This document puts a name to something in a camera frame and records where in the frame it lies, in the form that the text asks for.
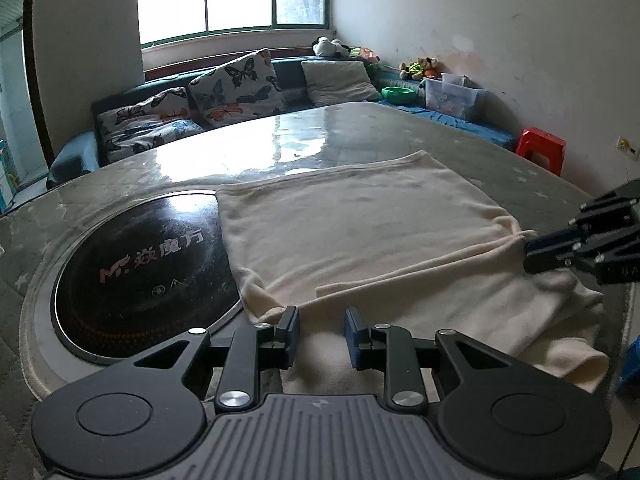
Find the cream beige sweatshirt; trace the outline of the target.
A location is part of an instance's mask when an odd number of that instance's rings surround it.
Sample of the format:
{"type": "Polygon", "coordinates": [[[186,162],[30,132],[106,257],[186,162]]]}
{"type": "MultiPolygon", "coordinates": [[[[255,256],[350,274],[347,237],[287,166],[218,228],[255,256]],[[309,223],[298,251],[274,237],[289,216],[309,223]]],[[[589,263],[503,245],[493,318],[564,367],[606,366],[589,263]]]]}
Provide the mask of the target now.
{"type": "Polygon", "coordinates": [[[567,270],[525,272],[532,232],[424,152],[228,184],[217,200],[247,315],[299,310],[288,393],[380,390],[378,373],[352,368],[351,307],[420,338],[452,328],[587,391],[608,371],[602,296],[567,270]]]}

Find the red plastic stool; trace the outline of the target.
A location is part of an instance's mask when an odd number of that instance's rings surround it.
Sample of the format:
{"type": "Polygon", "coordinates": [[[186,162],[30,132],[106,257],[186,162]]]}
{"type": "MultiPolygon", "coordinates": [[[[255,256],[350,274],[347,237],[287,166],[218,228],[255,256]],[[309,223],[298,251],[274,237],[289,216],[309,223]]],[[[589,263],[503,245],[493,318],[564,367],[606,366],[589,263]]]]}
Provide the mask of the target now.
{"type": "Polygon", "coordinates": [[[560,176],[564,164],[566,141],[535,127],[525,128],[516,147],[516,154],[560,176]]]}

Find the grey quilted star tablecloth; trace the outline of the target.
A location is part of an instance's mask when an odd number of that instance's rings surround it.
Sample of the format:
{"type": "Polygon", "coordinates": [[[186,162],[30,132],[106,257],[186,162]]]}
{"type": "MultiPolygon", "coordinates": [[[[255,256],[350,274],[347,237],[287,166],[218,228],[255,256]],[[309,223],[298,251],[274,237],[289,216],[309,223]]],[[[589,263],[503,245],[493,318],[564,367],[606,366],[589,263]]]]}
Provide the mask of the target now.
{"type": "MultiPolygon", "coordinates": [[[[260,374],[262,400],[214,418],[202,443],[152,478],[72,478],[48,469],[32,437],[37,406],[104,368],[70,353],[56,336],[51,296],[65,259],[101,221],[151,198],[212,191],[305,172],[389,162],[424,152],[483,191],[535,237],[565,229],[591,198],[518,155],[469,133],[370,103],[331,105],[205,131],[137,154],[48,191],[1,220],[1,474],[6,479],[593,479],[495,478],[449,454],[420,415],[384,408],[377,392],[288,393],[286,370],[260,374]]],[[[599,285],[594,340],[608,371],[593,391],[608,410],[637,283],[599,285]]],[[[238,306],[220,325],[229,338],[257,323],[238,306]]]]}

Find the blue plastic stool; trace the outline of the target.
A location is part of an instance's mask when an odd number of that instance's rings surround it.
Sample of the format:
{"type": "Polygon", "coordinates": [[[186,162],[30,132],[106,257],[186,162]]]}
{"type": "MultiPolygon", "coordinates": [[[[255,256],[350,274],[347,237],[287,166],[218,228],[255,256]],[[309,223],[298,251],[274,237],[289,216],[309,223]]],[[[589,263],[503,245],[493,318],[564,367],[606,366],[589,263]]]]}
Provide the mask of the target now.
{"type": "Polygon", "coordinates": [[[640,337],[628,347],[617,393],[628,400],[638,400],[640,392],[640,337]]]}

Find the black round induction cooktop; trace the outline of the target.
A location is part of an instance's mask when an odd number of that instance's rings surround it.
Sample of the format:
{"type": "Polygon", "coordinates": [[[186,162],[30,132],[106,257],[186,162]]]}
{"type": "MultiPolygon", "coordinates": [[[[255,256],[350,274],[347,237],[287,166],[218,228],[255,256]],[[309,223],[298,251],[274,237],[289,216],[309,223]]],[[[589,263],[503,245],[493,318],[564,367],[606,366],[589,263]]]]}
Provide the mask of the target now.
{"type": "Polygon", "coordinates": [[[56,277],[51,318],[70,353],[106,365],[218,326],[238,301],[217,197],[190,191],[145,200],[84,235],[56,277]]]}

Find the clear plastic storage box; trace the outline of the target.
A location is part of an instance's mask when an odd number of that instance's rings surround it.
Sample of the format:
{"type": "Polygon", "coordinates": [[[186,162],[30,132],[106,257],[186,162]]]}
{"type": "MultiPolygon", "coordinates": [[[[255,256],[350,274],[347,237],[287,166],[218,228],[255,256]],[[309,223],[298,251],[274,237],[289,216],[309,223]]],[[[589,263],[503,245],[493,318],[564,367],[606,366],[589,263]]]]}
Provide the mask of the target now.
{"type": "Polygon", "coordinates": [[[440,79],[424,79],[425,106],[429,110],[467,120],[483,113],[486,90],[469,86],[465,76],[443,74],[440,79]]]}

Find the small plush toys pile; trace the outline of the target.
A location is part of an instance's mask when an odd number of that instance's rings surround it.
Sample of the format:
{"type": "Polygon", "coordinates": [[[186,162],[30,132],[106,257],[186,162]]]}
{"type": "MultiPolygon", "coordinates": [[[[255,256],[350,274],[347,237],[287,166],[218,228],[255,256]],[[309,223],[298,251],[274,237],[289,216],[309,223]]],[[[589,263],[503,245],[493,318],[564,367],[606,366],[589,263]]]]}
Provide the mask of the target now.
{"type": "Polygon", "coordinates": [[[422,79],[440,79],[442,78],[442,70],[437,58],[424,56],[417,58],[415,61],[399,65],[399,77],[402,80],[421,81],[422,79]]]}

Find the dark teal corner sofa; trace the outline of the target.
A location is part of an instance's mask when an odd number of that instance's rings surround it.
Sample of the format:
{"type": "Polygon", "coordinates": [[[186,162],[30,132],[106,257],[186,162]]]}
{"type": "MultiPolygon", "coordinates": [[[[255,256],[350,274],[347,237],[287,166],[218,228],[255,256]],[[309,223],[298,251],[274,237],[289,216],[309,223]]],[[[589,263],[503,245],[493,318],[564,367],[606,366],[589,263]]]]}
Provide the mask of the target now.
{"type": "MultiPolygon", "coordinates": [[[[276,58],[273,61],[287,112],[299,112],[312,107],[311,99],[308,98],[302,66],[305,61],[304,56],[286,56],[285,58],[276,58]]],[[[413,92],[412,96],[404,98],[383,98],[382,104],[466,131],[511,152],[516,149],[518,137],[499,129],[484,117],[485,103],[492,99],[492,95],[487,91],[480,90],[473,109],[465,117],[457,118],[449,112],[438,112],[426,107],[425,81],[402,80],[399,75],[386,72],[369,61],[364,63],[364,68],[367,70],[370,81],[378,90],[390,87],[394,90],[407,88],[413,92]]],[[[205,72],[206,68],[199,68],[147,81],[127,91],[92,103],[91,114],[96,116],[112,108],[132,105],[170,88],[184,87],[205,72]]],[[[98,126],[93,126],[90,130],[74,136],[64,145],[50,167],[47,188],[56,188],[107,165],[106,151],[99,139],[98,129],[98,126]]]]}

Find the green plastic bowl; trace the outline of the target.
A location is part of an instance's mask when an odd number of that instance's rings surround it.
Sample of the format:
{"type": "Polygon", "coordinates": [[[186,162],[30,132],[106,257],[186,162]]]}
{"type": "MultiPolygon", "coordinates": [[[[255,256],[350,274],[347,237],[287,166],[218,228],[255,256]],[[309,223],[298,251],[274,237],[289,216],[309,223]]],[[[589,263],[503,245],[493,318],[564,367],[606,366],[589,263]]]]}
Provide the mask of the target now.
{"type": "Polygon", "coordinates": [[[399,106],[413,106],[419,96],[416,90],[405,87],[384,87],[381,94],[385,101],[399,106]]]}

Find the butterfly pillow lying flat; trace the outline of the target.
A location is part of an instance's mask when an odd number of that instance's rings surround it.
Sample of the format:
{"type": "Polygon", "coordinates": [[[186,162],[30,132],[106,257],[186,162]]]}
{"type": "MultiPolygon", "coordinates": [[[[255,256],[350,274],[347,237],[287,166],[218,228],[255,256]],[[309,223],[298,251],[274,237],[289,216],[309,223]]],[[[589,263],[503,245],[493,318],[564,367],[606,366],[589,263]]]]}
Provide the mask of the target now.
{"type": "Polygon", "coordinates": [[[186,88],[164,90],[96,116],[106,160],[120,160],[204,132],[190,116],[186,88]]]}

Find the plain grey cushion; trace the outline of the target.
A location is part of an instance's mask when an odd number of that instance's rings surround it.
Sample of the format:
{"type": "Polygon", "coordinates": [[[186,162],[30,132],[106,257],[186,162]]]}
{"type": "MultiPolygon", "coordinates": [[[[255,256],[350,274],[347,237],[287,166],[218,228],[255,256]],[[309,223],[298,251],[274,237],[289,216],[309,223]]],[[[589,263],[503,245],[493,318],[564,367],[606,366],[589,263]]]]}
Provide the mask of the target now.
{"type": "Polygon", "coordinates": [[[300,66],[315,106],[382,99],[361,61],[303,61],[300,66]]]}

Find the panda plush toy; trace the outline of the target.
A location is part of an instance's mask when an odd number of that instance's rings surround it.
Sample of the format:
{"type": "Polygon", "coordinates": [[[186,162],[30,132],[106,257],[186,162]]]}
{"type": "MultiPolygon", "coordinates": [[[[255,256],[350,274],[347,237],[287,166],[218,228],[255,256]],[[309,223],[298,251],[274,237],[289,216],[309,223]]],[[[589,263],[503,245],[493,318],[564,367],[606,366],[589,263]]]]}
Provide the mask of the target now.
{"type": "Polygon", "coordinates": [[[328,37],[318,37],[311,45],[311,50],[318,58],[349,58],[350,47],[343,44],[339,39],[329,39],[328,37]]]}

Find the butterfly pillow standing upright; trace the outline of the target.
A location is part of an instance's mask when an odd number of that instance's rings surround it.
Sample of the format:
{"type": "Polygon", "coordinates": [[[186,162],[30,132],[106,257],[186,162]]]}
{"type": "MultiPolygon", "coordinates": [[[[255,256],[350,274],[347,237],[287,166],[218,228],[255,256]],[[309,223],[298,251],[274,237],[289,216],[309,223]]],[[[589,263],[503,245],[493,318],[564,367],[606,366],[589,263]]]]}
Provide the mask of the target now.
{"type": "Polygon", "coordinates": [[[213,128],[282,113],[285,99],[268,49],[217,66],[188,85],[196,109],[213,128]]]}

